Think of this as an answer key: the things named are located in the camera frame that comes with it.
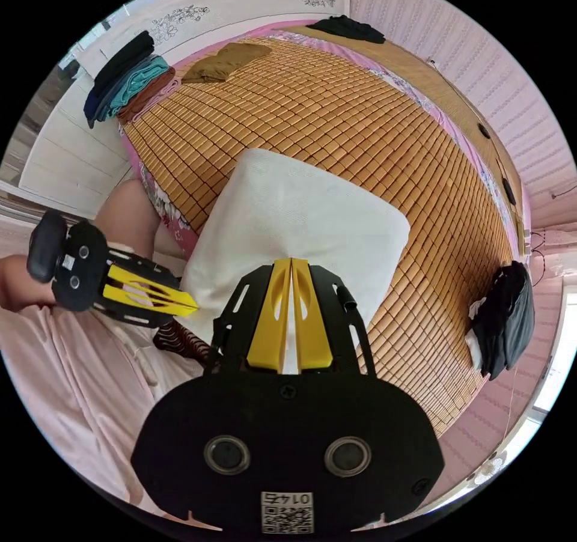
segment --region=brown cloth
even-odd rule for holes
[[[216,55],[199,59],[183,76],[184,84],[226,81],[230,74],[271,52],[269,47],[252,43],[229,43]]]
[[[161,73],[154,78],[142,91],[137,93],[117,114],[119,122],[124,125],[128,123],[143,107],[148,100],[154,97],[163,87],[166,87],[173,79],[176,73],[174,67],[169,67],[168,71]]]

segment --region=person's arm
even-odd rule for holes
[[[0,306],[19,312],[26,306],[53,306],[56,303],[50,284],[32,279],[26,269],[25,255],[0,259]]]

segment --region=headboard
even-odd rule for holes
[[[201,49],[191,40],[226,26],[250,31],[276,21],[342,14],[349,14],[349,0],[158,0],[143,13],[113,26],[76,59],[96,77],[108,59],[145,29],[154,39],[155,52],[170,64]]]

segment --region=printed number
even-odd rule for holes
[[[287,494],[281,492],[263,492],[264,504],[275,504],[281,506],[298,506],[309,505],[311,503],[311,496],[309,494]]]

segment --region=pink bedsheet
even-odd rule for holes
[[[288,22],[285,25],[306,25],[311,23],[306,22]],[[175,67],[181,67],[182,65],[189,64],[195,59],[203,56],[205,53],[220,48],[230,41],[238,40],[241,37],[247,37],[249,35],[262,35],[263,37],[272,37],[275,39],[290,41],[292,43],[301,44],[307,47],[314,47],[315,49],[321,49],[332,53],[333,55],[338,55],[344,59],[348,59],[352,63],[363,67],[370,71],[372,74],[380,77],[384,81],[387,81],[393,87],[405,93],[409,96],[415,103],[419,104],[427,113],[429,113],[435,121],[452,137],[453,141],[457,146],[463,151],[467,156],[473,167],[477,170],[479,176],[481,177],[485,187],[491,194],[497,209],[501,215],[501,220],[505,231],[507,232],[507,237],[509,243],[511,244],[511,249],[513,251],[513,256],[515,259],[520,259],[519,257],[519,247],[517,244],[517,231],[511,214],[505,202],[505,199],[499,190],[495,179],[491,171],[485,166],[482,158],[476,149],[467,140],[464,134],[459,130],[459,128],[452,122],[452,120],[442,112],[433,102],[431,102],[425,95],[416,90],[411,84],[405,81],[403,78],[397,76],[395,73],[389,71],[379,63],[374,60],[361,55],[355,51],[337,45],[335,43],[330,43],[328,41],[323,41],[320,39],[307,37],[305,35],[299,35],[294,33],[289,33],[286,31],[279,30],[278,27],[281,24],[271,24],[247,34],[233,37],[228,40],[221,41],[219,43],[213,44],[210,47],[206,47],[198,52],[189,55],[186,59],[183,59]],[[192,254],[194,246],[198,240],[197,234],[192,230],[188,223],[184,220],[182,214],[170,203],[166,194],[155,182],[152,175],[146,170],[142,162],[140,161],[134,146],[130,143],[128,138],[123,135],[124,144],[129,155],[130,163],[133,169],[136,171],[138,177],[142,180],[147,193],[156,207],[157,211],[161,215],[164,223],[167,225],[170,232],[173,234],[175,239],[180,243],[183,248],[184,253],[187,256]],[[528,219],[528,207],[525,207],[524,212],[527,214],[524,216],[525,227],[530,227],[530,220]]]

